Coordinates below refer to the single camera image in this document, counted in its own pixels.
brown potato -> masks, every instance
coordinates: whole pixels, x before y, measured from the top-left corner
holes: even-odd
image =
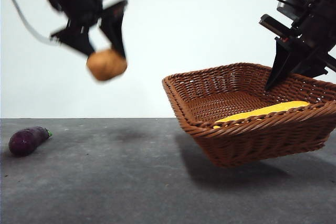
[[[126,59],[111,48],[91,54],[86,65],[98,81],[107,81],[119,76],[127,68]]]

basket rim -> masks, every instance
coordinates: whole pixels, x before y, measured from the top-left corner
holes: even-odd
[[[204,70],[190,71],[187,73],[177,73],[170,76],[167,76],[162,80],[164,89],[168,95],[168,98],[172,105],[173,110],[177,119],[180,122],[181,128],[186,131],[188,134],[193,135],[194,137],[203,136],[206,138],[213,138],[216,136],[222,135],[235,135],[240,134],[245,131],[250,130],[261,130],[269,128],[270,126],[275,126],[280,123],[294,123],[302,122],[311,118],[318,118],[320,116],[335,116],[336,117],[336,101],[329,101],[326,103],[316,103],[310,104],[308,106],[302,106],[299,108],[292,108],[288,111],[272,112],[269,114],[250,116],[246,119],[240,120],[231,120],[228,122],[205,122],[205,121],[193,121],[185,117],[183,106],[179,103],[176,96],[179,96],[179,93],[176,91],[175,86],[172,85],[171,80],[175,77],[180,76],[189,76],[194,74],[200,74],[202,72],[213,71],[216,69],[230,68],[230,67],[240,67],[240,66],[251,66],[254,68],[259,68],[263,70],[271,70],[271,67],[263,66],[255,63],[235,63],[226,66],[219,66],[215,68],[207,68]],[[325,82],[316,80],[313,78],[305,77],[299,74],[290,74],[292,77],[296,77],[299,80],[308,82],[310,84],[315,84],[317,86],[329,86],[332,89],[336,90],[336,84],[331,82]]]
[[[228,65],[220,65],[218,67],[211,67],[211,68],[205,68],[205,69],[200,69],[200,70],[194,70],[194,71],[188,71],[188,72],[184,72],[184,73],[175,73],[175,74],[171,74],[169,76],[166,76],[163,80],[166,81],[170,81],[173,78],[176,77],[180,77],[180,76],[192,76],[194,74],[199,74],[199,73],[206,73],[206,72],[210,72],[210,71],[214,71],[214,70],[219,70],[219,69],[223,69],[223,68],[232,68],[232,67],[254,67],[254,68],[259,68],[262,70],[272,70],[272,67],[269,66],[264,66],[258,63],[252,63],[252,62],[238,62],[238,63],[232,63],[232,64],[228,64]],[[306,77],[306,76],[302,76],[298,73],[290,73],[289,76],[291,77],[296,77],[298,80],[303,80],[303,81],[311,81],[312,84],[323,84],[324,86],[334,86],[335,90],[336,90],[336,84],[329,82],[329,81],[321,81],[321,80],[316,80],[314,78],[310,78],[310,77]]]

woven texture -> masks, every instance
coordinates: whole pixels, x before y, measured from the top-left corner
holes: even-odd
[[[181,128],[215,165],[234,167],[315,151],[324,146],[336,128],[335,84],[291,74],[265,91],[270,71],[262,65],[237,63],[163,79]],[[311,105],[215,123],[233,114],[289,101],[307,101]]]

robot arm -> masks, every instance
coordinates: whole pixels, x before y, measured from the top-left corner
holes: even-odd
[[[278,35],[277,53],[265,89],[289,73],[307,77],[336,72],[336,59],[329,51],[336,45],[336,0],[281,0],[277,10],[293,20],[288,28],[269,15],[260,24]]]
[[[55,10],[64,12],[69,18],[66,28],[53,33],[52,38],[90,56],[95,50],[89,41],[88,31],[101,20],[100,29],[111,41],[112,47],[125,57],[121,26],[127,0],[122,0],[106,9],[102,8],[103,0],[49,0],[49,2]]]

yellow sponge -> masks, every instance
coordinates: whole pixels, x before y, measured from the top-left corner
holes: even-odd
[[[261,109],[258,109],[258,110],[253,110],[253,111],[250,111],[250,112],[244,112],[244,113],[240,113],[240,114],[231,115],[231,116],[228,116],[227,118],[216,121],[216,123],[246,119],[246,118],[249,118],[250,116],[267,115],[267,114],[272,113],[272,112],[287,111],[287,110],[292,109],[292,108],[299,108],[299,107],[303,107],[303,106],[308,106],[309,104],[310,103],[303,102],[303,101],[278,103],[278,104],[268,106],[268,107],[265,107],[265,108],[261,108]]]

